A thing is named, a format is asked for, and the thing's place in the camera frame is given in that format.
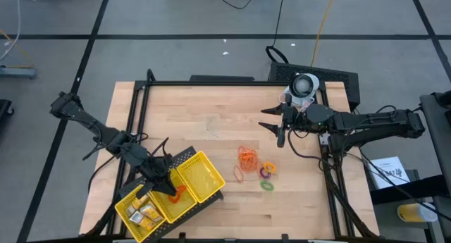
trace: yellow plastic basket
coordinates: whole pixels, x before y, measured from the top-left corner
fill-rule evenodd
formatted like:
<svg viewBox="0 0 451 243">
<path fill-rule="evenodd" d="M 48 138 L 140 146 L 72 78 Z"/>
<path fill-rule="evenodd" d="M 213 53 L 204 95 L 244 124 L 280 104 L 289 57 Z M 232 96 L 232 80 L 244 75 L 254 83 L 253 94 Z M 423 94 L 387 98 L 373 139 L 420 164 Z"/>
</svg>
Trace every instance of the yellow plastic basket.
<svg viewBox="0 0 451 243">
<path fill-rule="evenodd" d="M 174 184 L 175 188 L 178 188 L 181 185 L 186 186 L 186 183 L 183 182 L 175 169 L 171 169 L 171 182 Z M 168 220 L 168 223 L 174 223 L 174 221 L 189 211 L 197 203 L 188 187 L 180 194 L 180 199 L 175 204 L 169 200 L 167 194 L 161 192 L 152 191 L 150 192 L 150 197 L 162 212 L 163 216 Z"/>
<path fill-rule="evenodd" d="M 199 203 L 207 200 L 226 184 L 202 151 L 179 165 L 177 171 Z"/>
<path fill-rule="evenodd" d="M 143 185 L 139 185 L 138 187 L 136 187 L 114 206 L 122 221 L 125 223 L 125 226 L 127 226 L 138 243 L 144 241 L 151 233 L 153 233 L 153 231 L 155 231 L 155 229 L 157 229 L 164 221 L 166 221 L 166 219 L 163 219 L 152 230 L 146 230 L 144 227 L 139 226 L 129 220 L 130 217 L 127 214 L 127 208 L 131 205 L 132 201 L 136 199 L 136 193 L 142 188 L 142 186 Z"/>
</svg>

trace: yellow container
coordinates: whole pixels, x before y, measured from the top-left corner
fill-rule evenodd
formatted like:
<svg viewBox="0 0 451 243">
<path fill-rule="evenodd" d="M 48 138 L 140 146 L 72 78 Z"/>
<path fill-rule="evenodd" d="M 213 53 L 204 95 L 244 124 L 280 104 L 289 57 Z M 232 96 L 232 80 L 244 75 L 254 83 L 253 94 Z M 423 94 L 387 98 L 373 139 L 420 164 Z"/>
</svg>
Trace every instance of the yellow container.
<svg viewBox="0 0 451 243">
<path fill-rule="evenodd" d="M 202 151 L 179 165 L 177 171 L 199 203 L 207 200 L 226 184 Z"/>
<path fill-rule="evenodd" d="M 171 169 L 171 182 L 176 189 L 182 185 L 186 186 L 186 183 L 183 182 L 175 169 Z M 162 212 L 164 218 L 168 220 L 168 223 L 174 223 L 174 221 L 197 204 L 188 187 L 180 194 L 180 199 L 175 204 L 169 200 L 167 194 L 161 192 L 152 191 L 150 192 L 150 197 L 156 204 L 156 207 Z"/>
<path fill-rule="evenodd" d="M 138 243 L 144 241 L 151 233 L 153 233 L 153 231 L 155 231 L 155 229 L 157 229 L 164 221 L 166 221 L 166 219 L 163 219 L 160 221 L 160 223 L 157 223 L 152 230 L 146 230 L 144 227 L 139 226 L 129 220 L 130 217 L 127 214 L 127 208 L 131 205 L 132 201 L 136 199 L 136 193 L 142 188 L 142 186 L 143 185 L 139 185 L 138 187 L 136 187 L 114 206 L 122 221 L 125 223 L 125 226 L 127 226 Z"/>
</svg>

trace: white cable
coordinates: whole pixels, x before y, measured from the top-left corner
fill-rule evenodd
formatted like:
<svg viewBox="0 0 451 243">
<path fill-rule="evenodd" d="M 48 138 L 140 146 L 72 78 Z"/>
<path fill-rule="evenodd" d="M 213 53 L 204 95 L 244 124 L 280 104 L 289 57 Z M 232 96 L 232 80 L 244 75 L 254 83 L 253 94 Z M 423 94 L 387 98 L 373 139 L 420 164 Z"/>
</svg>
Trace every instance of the white cable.
<svg viewBox="0 0 451 243">
<path fill-rule="evenodd" d="M 18 15 L 18 27 L 17 27 L 16 39 L 14 39 L 14 42 L 11 44 L 9 49 L 7 49 L 5 51 L 3 56 L 0 57 L 0 61 L 2 61 L 9 54 L 9 51 L 14 47 L 14 45 L 16 45 L 16 42 L 19 39 L 19 34 L 20 34 L 20 0 L 17 0 L 17 15 Z"/>
</svg>

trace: concrete floor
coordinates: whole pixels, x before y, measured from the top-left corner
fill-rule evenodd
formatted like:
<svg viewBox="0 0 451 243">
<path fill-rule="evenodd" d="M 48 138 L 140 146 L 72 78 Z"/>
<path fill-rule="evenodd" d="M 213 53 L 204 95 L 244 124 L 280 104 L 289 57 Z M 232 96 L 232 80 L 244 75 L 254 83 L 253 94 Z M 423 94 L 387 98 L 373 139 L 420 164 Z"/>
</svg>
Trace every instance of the concrete floor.
<svg viewBox="0 0 451 243">
<path fill-rule="evenodd" d="M 89 35 L 102 0 L 21 0 L 24 35 Z M 240 5 L 246 0 L 229 0 Z M 420 0 L 435 33 L 450 35 L 448 0 Z M 316 34 L 328 0 L 285 0 L 281 34 Z M 272 34 L 280 0 L 252 0 L 235 10 L 220 0 L 109 0 L 100 35 Z M 0 29 L 16 33 L 16 0 L 0 0 Z M 412 0 L 335 0 L 324 34 L 427 35 Z M 151 68 L 157 80 L 191 75 L 243 75 L 267 80 L 268 39 L 97 40 L 81 80 L 87 111 L 106 120 L 114 83 L 142 80 Z M 451 41 L 440 41 L 451 54 Z M 70 90 L 87 40 L 24 39 L 35 80 L 0 78 L 0 98 L 13 101 L 16 114 L 0 139 L 0 242 L 16 241 L 58 125 L 49 105 Z M 279 39 L 291 63 L 309 65 L 314 40 Z M 25 63 L 14 51 L 2 64 Z M 450 89 L 430 40 L 322 40 L 316 67 L 359 73 L 361 113 L 386 104 L 416 108 L 419 96 Z M 90 134 L 69 123 L 28 240 L 76 237 L 87 198 L 94 158 Z M 399 156 L 421 177 L 440 173 L 428 133 L 419 139 L 390 138 L 367 144 L 371 158 Z M 421 241 L 420 230 L 380 224 L 382 235 Z"/>
</svg>

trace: wooden table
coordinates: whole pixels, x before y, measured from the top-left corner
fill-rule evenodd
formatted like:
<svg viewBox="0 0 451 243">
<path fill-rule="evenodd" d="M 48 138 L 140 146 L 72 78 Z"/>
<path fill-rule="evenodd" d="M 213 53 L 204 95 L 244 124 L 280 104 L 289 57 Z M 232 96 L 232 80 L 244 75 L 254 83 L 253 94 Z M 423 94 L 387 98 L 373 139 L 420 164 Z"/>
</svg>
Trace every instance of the wooden table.
<svg viewBox="0 0 451 243">
<path fill-rule="evenodd" d="M 116 83 L 108 126 L 125 129 L 133 85 L 133 82 Z M 334 238 L 324 175 L 318 169 L 318 161 L 297 157 L 288 143 L 278 148 L 274 134 L 257 124 L 263 121 L 280 125 L 280 116 L 260 110 L 277 106 L 283 88 L 151 87 L 144 122 L 149 139 L 142 145 L 153 150 L 169 137 L 166 151 L 173 155 L 193 146 L 205 152 L 226 181 L 221 190 L 223 201 L 212 204 L 165 237 L 174 238 L 179 232 L 186 232 L 187 238 L 280 239 L 283 233 L 288 233 L 290 239 Z M 349 111 L 343 83 L 328 82 L 326 88 L 330 107 Z M 300 153 L 319 156 L 316 135 L 293 137 Z M 260 188 L 256 173 L 245 174 L 245 181 L 237 182 L 233 166 L 238 162 L 237 150 L 241 145 L 255 149 L 261 161 L 277 166 L 277 174 L 271 177 L 273 192 Z M 358 149 L 353 148 L 351 153 L 360 156 Z M 97 167 L 109 156 L 101 151 Z M 349 156 L 342 168 L 350 204 L 369 229 L 378 234 L 362 162 Z M 117 170 L 118 161 L 114 161 L 93 180 L 80 233 L 91 229 L 111 203 Z M 341 231 L 346 235 L 342 210 L 337 204 Z"/>
</svg>

